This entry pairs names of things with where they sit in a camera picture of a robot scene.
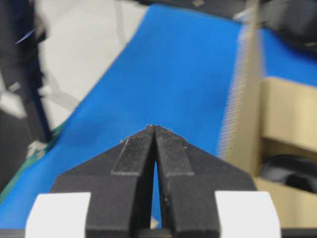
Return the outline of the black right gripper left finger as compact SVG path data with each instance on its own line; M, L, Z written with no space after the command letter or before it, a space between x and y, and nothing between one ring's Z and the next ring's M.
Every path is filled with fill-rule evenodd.
M155 127L60 174L37 196L28 238L129 238L151 221Z

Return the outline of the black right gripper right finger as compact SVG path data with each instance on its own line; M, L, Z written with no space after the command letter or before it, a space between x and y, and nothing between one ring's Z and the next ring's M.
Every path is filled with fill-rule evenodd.
M163 226L175 238L279 238L272 198L245 171L155 127Z

